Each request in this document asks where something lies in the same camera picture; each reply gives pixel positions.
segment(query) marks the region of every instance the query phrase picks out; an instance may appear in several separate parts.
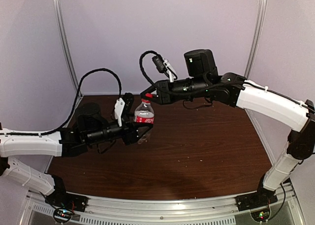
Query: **vent slot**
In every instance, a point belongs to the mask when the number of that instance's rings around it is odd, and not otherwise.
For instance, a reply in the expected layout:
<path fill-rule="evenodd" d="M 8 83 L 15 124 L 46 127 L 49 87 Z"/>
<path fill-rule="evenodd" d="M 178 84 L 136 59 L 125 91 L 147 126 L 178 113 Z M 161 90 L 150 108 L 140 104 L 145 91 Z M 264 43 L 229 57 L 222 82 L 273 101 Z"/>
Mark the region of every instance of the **vent slot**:
<path fill-rule="evenodd" d="M 130 223 L 128 221 L 122 221 L 121 223 L 110 221 L 107 219 L 97 219 L 95 217 L 89 217 L 85 214 L 81 215 L 80 223 L 83 225 L 145 225 L 146 223 Z M 228 216 L 221 219 L 210 219 L 201 223 L 168 223 L 168 225 L 236 225 L 235 217 Z"/>

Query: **black cable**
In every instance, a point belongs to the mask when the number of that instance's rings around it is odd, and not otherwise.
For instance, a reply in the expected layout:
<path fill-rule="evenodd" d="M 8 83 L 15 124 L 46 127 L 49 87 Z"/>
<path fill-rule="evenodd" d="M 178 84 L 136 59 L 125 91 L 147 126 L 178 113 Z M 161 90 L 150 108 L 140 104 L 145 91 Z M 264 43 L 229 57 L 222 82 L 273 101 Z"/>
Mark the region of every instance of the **black cable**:
<path fill-rule="evenodd" d="M 60 224 L 63 223 L 63 224 L 65 224 L 65 223 L 67 223 L 67 222 L 69 222 L 69 221 L 71 220 L 71 218 L 72 218 L 73 215 L 75 215 L 75 213 L 73 212 L 73 211 L 74 211 L 74 204 L 73 204 L 73 202 L 72 202 L 72 205 L 73 205 L 73 206 L 72 206 L 72 211 L 66 209 L 66 207 L 57 208 L 57 207 L 55 207 L 53 204 L 51 204 L 51 203 L 49 202 L 49 200 L 47 200 L 46 196 L 45 196 L 42 192 L 40 192 L 40 194 L 44 197 L 45 202 L 48 203 L 48 204 L 54 209 L 54 212 L 53 212 L 53 219 L 54 219 L 57 223 L 60 223 Z M 65 219 L 65 220 L 62 220 L 62 219 L 59 219 L 59 218 L 56 217 L 56 216 L 62 217 L 62 214 L 68 216 L 69 218 L 67 218 L 67 219 Z"/>
<path fill-rule="evenodd" d="M 74 113 L 75 105 L 76 105 L 77 99 L 78 99 L 79 94 L 80 94 L 80 89 L 81 89 L 83 80 L 84 80 L 87 76 L 89 76 L 89 75 L 91 75 L 91 74 L 93 74 L 93 73 L 95 73 L 95 72 L 98 72 L 98 71 L 106 71 L 106 72 L 109 72 L 110 74 L 112 74 L 112 75 L 116 78 L 116 80 L 117 80 L 117 82 L 118 82 L 118 86 L 119 86 L 119 98 L 120 98 L 120 97 L 122 96 L 122 83 L 120 82 L 120 79 L 119 79 L 118 75 L 117 75 L 116 73 L 114 73 L 112 70 L 109 70 L 109 69 L 107 69 L 107 68 L 94 69 L 94 70 L 92 70 L 92 71 L 87 72 L 84 76 L 82 76 L 82 78 L 81 78 L 81 80 L 80 80 L 80 82 L 79 82 L 79 86 L 78 86 L 78 89 L 77 89 L 77 93 L 76 93 L 75 98 L 74 98 L 74 102 L 73 102 L 73 105 L 72 105 L 71 112 L 70 112 L 68 118 L 67 118 L 67 119 L 64 121 L 64 123 L 62 123 L 59 127 L 57 127 L 56 129 L 50 130 L 50 131 L 42 132 L 42 133 L 35 133 L 35 132 L 34 132 L 34 133 L 32 133 L 32 132 L 31 132 L 31 133 L 25 133 L 25 132 L 9 132 L 9 133 L 7 133 L 7 135 L 30 135 L 30 136 L 39 136 L 39 135 L 50 135 L 50 134 L 52 134 L 52 133 L 55 133 L 55 132 L 59 131 L 65 124 L 67 124 L 67 122 L 70 121 L 70 119 L 71 119 L 71 117 L 72 117 L 72 115 L 73 115 L 73 113 Z"/>
<path fill-rule="evenodd" d="M 240 84 L 242 85 L 244 82 L 243 81 L 235 81 L 235 82 L 229 82 L 229 83 L 218 83 L 218 84 L 214 84 L 212 86 L 208 86 L 208 87 L 205 87 L 203 89 L 200 89 L 198 91 L 192 91 L 192 92 L 189 92 L 189 93 L 177 93 L 177 92 L 173 92 L 173 91 L 166 91 L 166 90 L 163 90 L 161 89 L 158 85 L 156 85 L 154 83 L 154 81 L 147 75 L 147 73 L 145 72 L 144 70 L 144 67 L 143 67 L 143 59 L 146 55 L 148 54 L 154 54 L 154 55 L 157 55 L 159 56 L 162 60 L 162 56 L 160 54 L 158 54 L 157 52 L 153 51 L 153 50 L 149 50 L 149 51 L 146 51 L 144 52 L 143 54 L 141 54 L 140 56 L 140 59 L 139 59 L 139 65 L 140 65 L 140 70 L 142 72 L 142 75 L 146 78 L 146 80 L 152 85 L 154 86 L 157 90 L 159 90 L 160 92 L 163 92 L 163 93 L 166 93 L 166 94 L 169 94 L 169 95 L 173 95 L 173 96 L 192 96 L 192 95 L 195 95 L 195 94 L 198 94 L 200 92 L 203 92 L 205 90 L 209 90 L 209 89 L 214 89 L 214 88 L 217 88 L 217 87 L 223 87 L 223 86 L 229 86 L 229 85 L 236 85 L 236 84 Z"/>
<path fill-rule="evenodd" d="M 205 100 L 206 100 L 209 104 L 200 105 L 200 106 L 197 106 L 197 107 L 194 107 L 194 108 L 189 108 L 189 107 L 187 107 L 187 106 L 185 105 L 185 102 L 190 102 L 190 101 L 188 101 L 188 100 L 183 100 L 183 107 L 184 107 L 185 109 L 188 109 L 188 110 L 195 110 L 195 109 L 198 109 L 198 108 L 212 107 L 212 105 L 213 105 L 212 102 L 211 102 L 210 100 L 206 99 L 206 97 L 205 97 Z"/>
<path fill-rule="evenodd" d="M 286 194 L 285 194 L 285 189 L 284 189 L 283 185 L 280 184 L 280 186 L 281 186 L 281 188 L 282 188 L 282 190 L 283 190 L 283 202 L 282 202 L 280 208 L 278 209 L 278 211 L 277 211 L 271 218 L 269 218 L 268 221 L 274 219 L 275 216 L 278 215 L 278 213 L 281 211 L 281 209 L 282 209 L 283 206 L 284 206 Z"/>

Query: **metal frame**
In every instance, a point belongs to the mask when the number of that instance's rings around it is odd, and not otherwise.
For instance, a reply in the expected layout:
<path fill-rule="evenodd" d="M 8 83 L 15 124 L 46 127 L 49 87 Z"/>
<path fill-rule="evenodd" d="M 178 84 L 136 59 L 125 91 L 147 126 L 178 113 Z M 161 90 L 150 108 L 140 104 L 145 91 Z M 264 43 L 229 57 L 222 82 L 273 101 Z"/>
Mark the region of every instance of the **metal frame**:
<path fill-rule="evenodd" d="M 64 57 L 67 63 L 67 67 L 69 70 L 70 78 L 72 81 L 72 84 L 75 88 L 75 90 L 78 89 L 79 83 L 78 83 L 78 78 L 76 76 L 74 67 L 73 67 L 73 62 L 71 58 L 71 53 L 69 49 L 69 44 L 67 41 L 67 36 L 65 33 L 65 28 L 64 28 L 64 22 L 63 22 L 63 14 L 62 14 L 62 9 L 61 9 L 61 3 L 60 0 L 53 0 L 54 6 L 55 6 L 55 11 L 56 11 L 56 17 L 57 17 L 57 22 L 58 22 L 58 28 L 59 28 L 59 34 L 60 34 L 60 39 L 62 42 L 62 47 L 63 47 L 63 53 Z"/>
<path fill-rule="evenodd" d="M 261 35 L 262 31 L 262 25 L 265 20 L 265 14 L 266 14 L 266 7 L 267 7 L 267 1 L 268 0 L 259 0 L 259 6 L 258 6 L 258 14 L 257 14 L 257 20 L 256 20 L 256 26 L 254 31 L 254 36 L 252 39 L 252 47 L 250 51 L 250 55 L 247 61 L 246 70 L 244 76 L 248 78 L 250 76 L 252 65 L 255 60 L 256 52 L 258 49 L 258 41 Z"/>
<path fill-rule="evenodd" d="M 293 217 L 294 224 L 305 225 L 301 208 L 291 183 L 284 185 L 286 201 Z M 281 204 L 283 191 L 276 191 Z M 216 221 L 228 221 L 225 224 L 236 224 L 235 216 L 249 213 L 249 210 L 238 212 L 236 195 L 220 196 L 205 199 L 186 200 L 124 200 L 88 196 L 85 213 L 76 212 L 72 220 L 78 224 L 133 224 L 133 225 L 202 225 L 216 224 Z M 20 225 L 30 225 L 32 212 L 51 216 L 53 209 L 44 202 L 43 197 L 35 192 L 29 192 L 27 204 L 22 212 Z"/>

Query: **white wall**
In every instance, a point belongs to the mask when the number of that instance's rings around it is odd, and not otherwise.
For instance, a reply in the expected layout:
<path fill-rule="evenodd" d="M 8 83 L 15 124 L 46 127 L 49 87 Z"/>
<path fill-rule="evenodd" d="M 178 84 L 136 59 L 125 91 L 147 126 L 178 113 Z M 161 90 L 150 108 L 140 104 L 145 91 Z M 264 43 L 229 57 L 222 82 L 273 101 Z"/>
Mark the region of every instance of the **white wall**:
<path fill-rule="evenodd" d="M 0 0 L 0 122 L 17 130 L 57 127 L 74 98 L 52 0 Z M 46 156 L 20 157 L 43 170 Z M 17 224 L 26 188 L 0 178 L 1 224 Z"/>
<path fill-rule="evenodd" d="M 209 48 L 219 73 L 245 72 L 259 0 L 61 0 L 65 28 L 78 77 L 107 67 L 122 80 L 123 90 L 148 87 L 139 57 L 155 50 L 188 76 L 183 54 Z M 148 57 L 145 68 L 154 80 L 165 79 Z M 115 79 L 95 74 L 84 94 L 117 93 Z"/>
<path fill-rule="evenodd" d="M 250 79 L 295 99 L 315 101 L 315 0 L 268 0 Z M 277 158 L 290 129 L 255 114 Z M 293 185 L 308 225 L 315 221 L 315 157 L 296 168 Z"/>

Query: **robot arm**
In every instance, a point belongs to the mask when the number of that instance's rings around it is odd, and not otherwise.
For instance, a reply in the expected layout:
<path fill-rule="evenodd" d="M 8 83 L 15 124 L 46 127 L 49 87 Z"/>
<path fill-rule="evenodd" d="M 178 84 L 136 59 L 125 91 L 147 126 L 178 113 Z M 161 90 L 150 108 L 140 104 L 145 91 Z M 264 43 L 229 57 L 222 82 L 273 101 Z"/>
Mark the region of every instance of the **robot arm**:
<path fill-rule="evenodd" d="M 162 58 L 154 51 L 147 53 Z M 313 103 L 309 100 L 296 101 L 234 73 L 219 76 L 210 50 L 194 50 L 185 53 L 184 56 L 188 73 L 192 78 L 174 82 L 162 80 L 155 83 L 146 75 L 142 66 L 144 56 L 141 56 L 141 71 L 152 84 L 141 93 L 142 98 L 148 99 L 145 94 L 156 91 L 157 94 L 150 101 L 163 105 L 204 97 L 231 107 L 253 110 L 288 125 L 292 129 L 288 136 L 288 144 L 277 162 L 262 176 L 257 192 L 236 198 L 240 211 L 277 202 L 274 191 L 290 176 L 298 163 L 313 153 L 315 145 Z"/>
<path fill-rule="evenodd" d="M 86 204 L 86 197 L 67 193 L 60 177 L 36 171 L 14 156 L 75 157 L 87 152 L 88 147 L 120 138 L 126 145 L 136 143 L 152 128 L 152 124 L 134 123 L 130 114 L 132 104 L 133 95 L 126 93 L 117 101 L 114 111 L 116 119 L 111 122 L 101 116 L 96 103 L 84 104 L 74 113 L 76 122 L 73 127 L 61 128 L 50 134 L 43 131 L 14 131 L 0 126 L 0 177 L 9 177 L 41 192 L 54 206 L 61 207 L 62 204 L 73 201 L 76 210 L 84 210 L 82 204 Z M 138 129 L 142 127 L 146 130 L 139 134 Z"/>

